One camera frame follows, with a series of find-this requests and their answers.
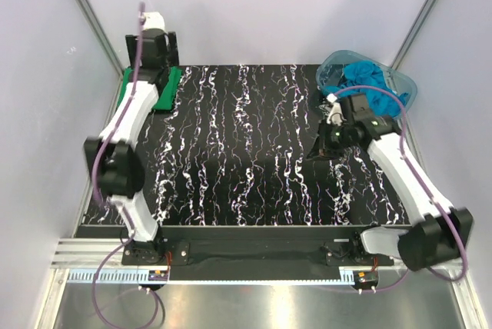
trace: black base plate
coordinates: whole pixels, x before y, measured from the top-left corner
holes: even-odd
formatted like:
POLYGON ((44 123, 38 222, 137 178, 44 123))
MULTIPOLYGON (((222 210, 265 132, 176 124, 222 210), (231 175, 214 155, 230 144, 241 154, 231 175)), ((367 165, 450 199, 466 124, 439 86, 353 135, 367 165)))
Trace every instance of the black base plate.
POLYGON ((374 266, 374 258, 377 257, 378 266, 393 266, 394 261, 388 256, 382 254, 371 254, 367 256, 356 256, 352 252, 348 252, 352 249, 352 243, 349 241, 343 242, 327 242, 324 244, 326 252, 326 265, 340 267, 340 266, 374 266))
POLYGON ((183 266, 188 263, 190 244, 183 241, 166 241, 157 250, 135 249, 133 244, 125 246, 122 265, 166 265, 166 253, 171 253, 171 265, 183 266))

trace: gray wall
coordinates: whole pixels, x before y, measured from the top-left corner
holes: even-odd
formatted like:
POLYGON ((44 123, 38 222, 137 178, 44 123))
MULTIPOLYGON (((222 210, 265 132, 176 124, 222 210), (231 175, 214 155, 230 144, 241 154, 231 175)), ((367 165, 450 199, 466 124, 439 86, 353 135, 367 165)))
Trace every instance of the gray wall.
POLYGON ((411 123, 436 186, 471 210, 471 275, 492 322, 492 4, 439 0, 401 71, 418 85, 411 123))
POLYGON ((0 327, 32 327, 118 76, 75 0, 0 0, 0 327))
MULTIPOLYGON (((90 0, 124 64, 141 0, 90 0)), ((144 0, 178 33, 183 64, 320 63, 352 49, 390 64, 424 0, 144 0)))

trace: stainless steel floor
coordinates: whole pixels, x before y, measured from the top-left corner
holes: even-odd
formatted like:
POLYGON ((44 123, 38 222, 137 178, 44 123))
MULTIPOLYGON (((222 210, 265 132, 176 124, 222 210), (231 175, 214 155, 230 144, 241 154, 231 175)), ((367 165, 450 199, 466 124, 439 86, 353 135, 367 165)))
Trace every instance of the stainless steel floor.
MULTIPOLYGON (((381 271, 381 285, 396 278, 394 271, 381 271)), ((115 300, 130 288, 98 286, 105 316, 125 328, 140 327, 154 310, 154 300, 140 291, 115 300)), ((464 328, 451 286, 427 272, 409 274, 393 291, 361 296, 298 286, 169 285, 158 293, 165 319, 159 312, 154 328, 464 328)), ((55 328, 104 327, 94 314, 90 285, 67 284, 55 328)))

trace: metal corner post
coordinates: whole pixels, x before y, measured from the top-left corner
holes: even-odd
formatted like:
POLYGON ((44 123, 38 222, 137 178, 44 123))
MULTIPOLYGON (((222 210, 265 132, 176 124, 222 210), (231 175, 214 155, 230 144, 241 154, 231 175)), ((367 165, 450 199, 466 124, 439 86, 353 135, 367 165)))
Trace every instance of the metal corner post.
POLYGON ((87 22, 89 23, 97 39, 99 40, 99 43, 101 43, 101 46, 104 49, 106 55, 108 56, 109 61, 115 68, 119 77, 121 78, 123 76, 123 70, 124 70, 123 65, 121 64, 121 61, 116 55, 116 51, 111 46, 111 42, 109 41, 108 36, 105 34, 105 31, 102 28, 101 23, 94 12, 94 9, 91 6, 91 3, 89 2, 89 0, 76 0, 76 1, 82 11, 82 14, 84 14, 85 18, 87 19, 87 22))
MULTIPOLYGON (((411 26, 410 30, 407 33, 407 36, 405 37, 403 43, 401 44, 401 47, 398 50, 398 53, 396 54, 393 60, 393 63, 391 64, 391 67, 394 70, 398 70, 399 67, 401 67, 402 62, 407 56, 407 53, 410 50, 415 39, 417 38, 419 31, 422 29, 422 26, 426 22, 427 18, 431 14, 436 4, 437 4, 437 0, 425 0, 424 4, 421 7, 421 10, 418 12, 417 17, 414 20, 413 25, 411 26)), ((406 139, 407 139, 408 147, 414 154, 415 158, 417 159, 421 167, 425 170, 423 158, 419 150, 419 147, 417 145, 417 142, 415 140, 410 120, 407 120, 407 126, 408 126, 408 131, 407 131, 406 139)))
POLYGON ((432 12, 436 3, 437 0, 425 0, 424 4, 421 7, 421 10, 418 12, 417 17, 415 18, 413 25, 410 28, 410 31, 408 31, 407 33, 407 37, 405 37, 403 44, 401 45, 400 49, 398 50, 398 53, 396 54, 393 60, 393 63, 391 64, 391 67, 394 70, 398 70, 398 68, 400 67, 412 43, 414 43, 414 40, 417 37, 418 32, 424 25, 425 21, 427 20, 427 17, 432 12))

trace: black bracket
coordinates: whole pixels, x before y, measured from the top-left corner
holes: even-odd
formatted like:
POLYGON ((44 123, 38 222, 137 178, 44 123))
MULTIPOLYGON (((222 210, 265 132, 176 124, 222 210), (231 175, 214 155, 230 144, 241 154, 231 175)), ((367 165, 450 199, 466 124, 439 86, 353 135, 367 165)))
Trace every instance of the black bracket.
POLYGON ((340 106, 345 123, 330 125, 322 120, 314 147, 306 159, 334 160, 341 157, 346 148, 360 146, 366 151, 369 144, 381 139, 381 136, 401 133, 391 116, 374 114, 363 93, 341 98, 340 106))
MULTIPOLYGON (((143 31, 142 37, 141 66, 137 79, 150 82, 156 86, 159 94, 162 94, 168 83, 169 68, 179 66, 176 33, 166 33, 160 29, 147 29, 143 31)), ((135 66, 137 39, 136 35, 125 36, 130 66, 135 66)))
MULTIPOLYGON (((101 146, 100 138, 87 138, 84 142, 89 174, 101 146)), ((144 182, 145 169, 133 148, 123 141, 108 144, 98 169, 98 185, 102 194, 121 194, 133 198, 144 187, 144 182)))
POLYGON ((171 256, 171 266, 188 264, 190 244, 184 241, 161 240, 157 245, 152 242, 131 242, 123 250, 122 265, 166 265, 171 256))
MULTIPOLYGON (((448 214, 466 246, 474 218, 466 209, 450 209, 448 214)), ((425 215, 425 220, 400 236, 398 251, 401 259, 412 271, 429 268, 460 257, 456 241, 442 216, 425 215)))
POLYGON ((393 266, 394 262, 388 256, 382 254, 367 254, 360 252, 356 248, 354 239, 349 241, 332 241, 326 242, 323 246, 326 265, 331 267, 347 266, 374 266, 374 260, 377 258, 378 266, 393 266))

